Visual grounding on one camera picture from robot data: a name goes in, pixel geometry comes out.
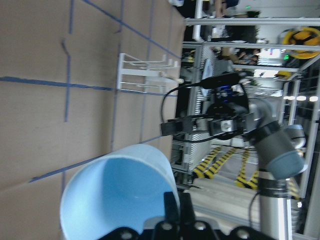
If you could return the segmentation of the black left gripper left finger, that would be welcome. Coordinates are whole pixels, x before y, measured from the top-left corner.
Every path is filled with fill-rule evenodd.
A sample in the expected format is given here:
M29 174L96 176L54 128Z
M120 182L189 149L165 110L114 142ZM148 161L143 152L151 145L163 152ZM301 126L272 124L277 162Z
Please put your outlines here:
M165 192L164 199L164 219L167 222L178 223L180 221L180 208L176 202L173 192Z

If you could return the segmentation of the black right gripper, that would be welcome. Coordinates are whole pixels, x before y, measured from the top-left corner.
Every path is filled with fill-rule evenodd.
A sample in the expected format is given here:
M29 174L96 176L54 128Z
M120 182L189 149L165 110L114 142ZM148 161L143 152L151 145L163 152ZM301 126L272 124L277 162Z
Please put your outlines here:
M210 90L209 106L195 118L181 117L160 124L162 136L208 134L210 139L230 140L255 129L249 98L242 84Z

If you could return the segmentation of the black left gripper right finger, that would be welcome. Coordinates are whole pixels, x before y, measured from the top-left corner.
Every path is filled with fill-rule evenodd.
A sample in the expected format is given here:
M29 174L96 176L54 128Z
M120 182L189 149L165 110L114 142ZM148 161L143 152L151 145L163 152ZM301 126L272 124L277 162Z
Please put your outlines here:
M196 220L196 215L194 212L191 195L188 192L180 192L179 200L180 200L180 222L193 223Z

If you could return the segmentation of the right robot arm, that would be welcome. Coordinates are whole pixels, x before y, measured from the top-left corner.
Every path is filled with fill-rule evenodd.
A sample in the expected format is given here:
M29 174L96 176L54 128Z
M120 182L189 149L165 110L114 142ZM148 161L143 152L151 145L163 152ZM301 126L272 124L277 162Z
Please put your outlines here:
M213 101L201 114L162 120L163 136L183 141L183 135L208 134L208 140L241 137L257 152L257 193L260 229L277 240L290 240L289 180L305 169L294 145L302 134L293 125L283 128L270 101L249 97L242 84L210 86Z

